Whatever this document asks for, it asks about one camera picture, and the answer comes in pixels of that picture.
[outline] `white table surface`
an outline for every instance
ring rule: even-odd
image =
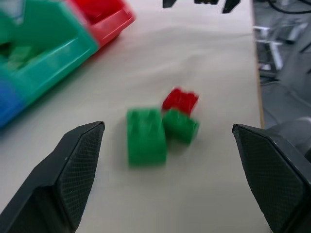
[[[0,211],[65,132],[103,120],[78,233],[268,233],[231,133],[234,123],[260,127],[250,1],[229,15],[223,2],[130,3],[136,22],[2,132]],[[130,170],[127,109],[159,107],[175,85],[200,94],[197,138],[169,144],[165,166]]]

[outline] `green plastic bin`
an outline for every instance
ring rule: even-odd
[[[41,51],[19,69],[0,58],[2,79],[29,105],[98,50],[98,44],[62,1],[26,0],[19,25],[0,11],[0,44]]]

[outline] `lego brick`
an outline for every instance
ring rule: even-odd
[[[180,88],[174,88],[164,100],[162,109],[167,111],[171,108],[176,108],[190,115],[198,99],[199,96],[193,92],[185,92]]]
[[[163,117],[163,126],[169,136],[189,144],[196,137],[200,124],[186,114],[170,109]]]
[[[130,166],[158,165],[166,162],[166,138],[158,109],[128,110],[127,145]]]

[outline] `bin compartment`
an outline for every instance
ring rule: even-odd
[[[0,74],[0,128],[25,108],[13,86],[1,78]]]
[[[97,42],[61,1],[26,0],[19,25],[0,11],[0,28],[0,74],[26,106],[98,50]]]
[[[135,20],[122,0],[66,0],[66,3],[99,43],[104,46]]]

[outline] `textured gripper pad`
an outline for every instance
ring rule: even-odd
[[[57,181],[57,191],[74,229],[80,224],[94,182],[103,131],[100,125],[81,137]]]
[[[234,129],[251,191],[274,233],[283,232],[306,198],[306,187],[277,146],[247,129]]]

